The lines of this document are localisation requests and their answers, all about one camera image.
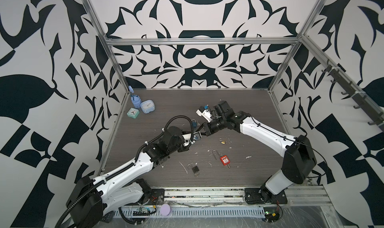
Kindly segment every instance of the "patterned wall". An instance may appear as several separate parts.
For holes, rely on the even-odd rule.
[[[384,0],[328,0],[308,35],[384,107]]]
[[[53,227],[125,91],[80,0],[0,0],[2,227]]]
[[[328,0],[310,37],[383,106],[384,0]],[[347,225],[384,225],[384,133],[302,45],[274,93],[290,132],[306,135],[319,164],[314,182],[323,184]]]
[[[92,0],[108,37],[296,36],[316,0]]]
[[[92,0],[110,38],[295,37],[316,0]],[[288,45],[115,47],[137,88],[267,88]]]
[[[113,51],[134,88],[267,88],[290,47],[148,45]]]

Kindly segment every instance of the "red lockout padlock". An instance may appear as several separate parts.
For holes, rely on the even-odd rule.
[[[227,157],[226,155],[222,155],[222,154],[220,154],[217,150],[213,150],[213,151],[212,151],[212,155],[214,155],[214,158],[215,158],[216,160],[217,160],[217,158],[216,158],[214,152],[217,152],[217,154],[220,156],[220,161],[221,161],[221,163],[223,163],[223,165],[227,165],[228,168],[231,168],[231,167],[229,166],[230,161],[229,161],[229,159],[228,159],[228,157]]]
[[[223,165],[228,165],[229,163],[231,163],[226,155],[220,157],[220,160],[223,163]]]

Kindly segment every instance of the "dark wood surface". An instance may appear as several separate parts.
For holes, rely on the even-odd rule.
[[[250,113],[260,122],[276,130],[283,127],[272,101],[265,90],[140,90],[136,89],[142,101],[152,100],[155,111],[140,114],[136,119],[128,117],[133,107],[128,101],[118,133],[113,143],[105,171],[111,171],[135,157],[137,149],[146,140],[151,140],[161,132],[166,122],[176,115],[187,115],[200,123],[204,118],[195,112],[202,106],[217,105],[226,100],[235,112]],[[190,130],[188,121],[177,119],[171,123],[181,129]],[[215,160],[212,151],[227,155],[231,168]],[[152,187],[161,186],[251,186],[261,185],[281,168],[283,159],[272,149],[250,136],[233,130],[222,130],[191,146],[189,151],[175,152],[170,159],[140,178],[147,180]],[[192,171],[185,172],[188,164],[199,167],[200,174],[194,177]]]

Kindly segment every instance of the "blue cup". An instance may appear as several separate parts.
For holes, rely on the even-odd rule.
[[[132,95],[132,96],[131,96],[131,101],[132,101],[133,106],[134,106],[135,108],[140,108],[140,104],[141,104],[140,96]]]

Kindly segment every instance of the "robotic arm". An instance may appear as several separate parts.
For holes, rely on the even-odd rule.
[[[140,147],[132,160],[92,180],[88,176],[81,178],[66,203],[68,209],[56,227],[60,227],[68,214],[71,214],[77,228],[85,228],[94,226],[104,215],[125,204],[144,204],[149,199],[151,188],[143,179],[132,182],[135,178],[164,163],[175,151],[187,151],[202,135],[210,136],[226,128],[259,140],[284,158],[283,166],[278,172],[260,189],[249,192],[249,196],[245,198],[249,204],[276,203],[285,188],[293,183],[302,184],[316,165],[313,150],[310,149],[310,142],[306,137],[301,135],[296,138],[284,134],[243,111],[234,113],[226,101],[221,101],[214,109],[212,111],[205,106],[196,111],[207,120],[196,131],[193,131],[188,117],[173,117],[159,136]],[[177,118],[187,119],[191,131],[183,131],[175,126],[168,127]]]
[[[228,128],[238,133],[249,135],[269,146],[283,157],[282,168],[271,176],[257,192],[250,192],[245,201],[248,204],[275,203],[283,195],[283,191],[293,183],[302,184],[316,165],[316,158],[307,137],[294,137],[275,130],[253,118],[243,111],[234,113],[226,101],[214,106],[200,107],[196,113],[208,122],[203,123],[205,135],[212,135]]]

